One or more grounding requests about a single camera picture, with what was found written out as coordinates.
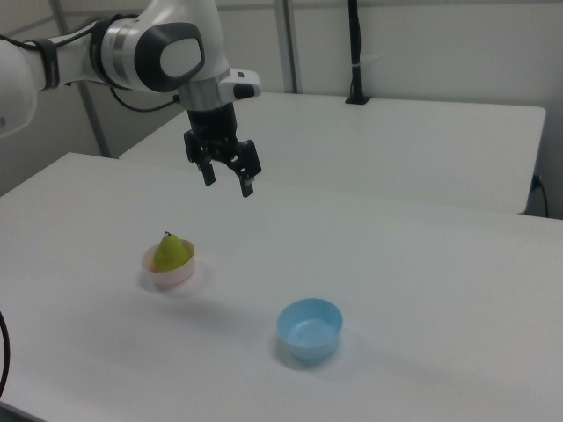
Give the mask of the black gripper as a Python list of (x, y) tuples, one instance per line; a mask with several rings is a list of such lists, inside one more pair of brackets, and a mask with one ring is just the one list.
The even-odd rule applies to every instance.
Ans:
[(187, 160), (196, 164), (206, 186), (215, 183), (211, 160), (227, 163), (238, 176), (244, 198), (253, 193), (253, 181), (261, 173), (260, 159), (252, 140), (239, 142), (233, 104), (210, 111), (188, 111), (191, 129), (184, 133)]

